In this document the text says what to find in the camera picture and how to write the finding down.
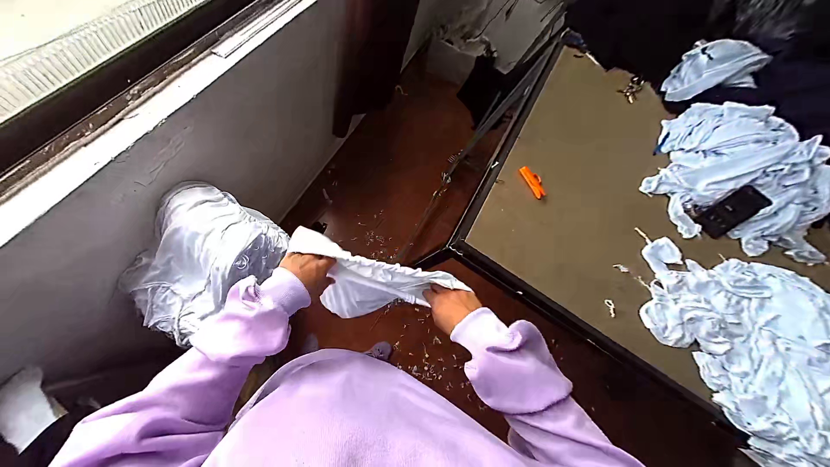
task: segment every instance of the smartphone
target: smartphone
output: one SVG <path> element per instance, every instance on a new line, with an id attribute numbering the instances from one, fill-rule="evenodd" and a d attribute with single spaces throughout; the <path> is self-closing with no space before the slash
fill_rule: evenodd
<path id="1" fill-rule="evenodd" d="M 754 186 L 744 185 L 691 217 L 707 235 L 719 238 L 772 203 Z"/>

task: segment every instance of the lavender sweatshirt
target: lavender sweatshirt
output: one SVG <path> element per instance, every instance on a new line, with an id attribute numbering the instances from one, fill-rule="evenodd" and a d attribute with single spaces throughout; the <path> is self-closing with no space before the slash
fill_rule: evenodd
<path id="1" fill-rule="evenodd" d="M 641 465 L 571 399 L 539 330 L 487 308 L 450 338 L 472 354 L 464 371 L 504 414 L 510 445 L 397 367 L 338 349 L 285 364 L 226 433 L 248 372 L 285 348 L 288 318 L 309 304 L 286 269 L 241 280 L 192 349 L 86 417 L 52 465 Z"/>

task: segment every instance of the person's right hand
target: person's right hand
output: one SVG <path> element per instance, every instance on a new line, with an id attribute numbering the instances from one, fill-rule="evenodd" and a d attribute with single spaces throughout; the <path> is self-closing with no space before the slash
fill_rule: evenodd
<path id="1" fill-rule="evenodd" d="M 288 269 L 305 286 L 311 300 L 320 298 L 325 288 L 334 283 L 334 279 L 326 276 L 337 260 L 319 254 L 288 253 L 280 268 Z"/>
<path id="2" fill-rule="evenodd" d="M 456 324 L 468 314 L 481 308 L 481 302 L 475 293 L 451 290 L 436 284 L 430 286 L 430 289 L 423 293 L 423 297 L 432 307 L 432 320 L 435 325 L 447 335 L 451 334 Z"/>

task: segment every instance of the foot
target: foot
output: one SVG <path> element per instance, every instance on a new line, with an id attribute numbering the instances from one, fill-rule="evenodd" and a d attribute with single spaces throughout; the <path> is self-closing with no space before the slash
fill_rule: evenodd
<path id="1" fill-rule="evenodd" d="M 392 346 L 389 342 L 378 342 L 371 349 L 365 351 L 364 354 L 378 360 L 389 361 L 389 357 L 392 356 Z"/>

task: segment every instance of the brown floor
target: brown floor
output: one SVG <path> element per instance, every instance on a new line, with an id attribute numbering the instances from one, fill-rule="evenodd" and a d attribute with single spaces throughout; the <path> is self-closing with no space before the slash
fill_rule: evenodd
<path id="1" fill-rule="evenodd" d="M 328 224 L 326 235 L 352 253 L 401 261 L 395 257 L 439 185 L 447 157 L 472 135 L 469 114 L 456 99 L 456 91 L 454 85 L 425 73 L 418 63 L 410 66 L 403 78 L 406 94 L 398 93 L 386 110 L 364 118 L 283 220 L 283 227 L 290 233 L 297 225 L 321 220 Z M 448 238 L 503 130 L 492 131 L 471 163 L 457 171 L 436 218 L 404 260 Z M 698 407 L 633 374 L 590 342 L 544 320 L 459 263 L 444 263 L 440 269 L 473 287 L 508 324 L 518 319 L 533 322 L 573 381 L 576 401 L 612 442 L 644 464 L 743 465 L 737 460 L 733 434 Z M 464 377 L 461 364 L 469 354 L 434 327 L 427 309 L 398 305 L 343 320 L 317 303 L 295 315 L 291 325 L 287 356 L 295 355 L 310 333 L 322 348 L 364 351 L 375 342 L 394 343 L 394 365 L 410 373 L 415 367 L 424 384 L 500 438 L 506 437 L 504 419 L 481 404 Z"/>

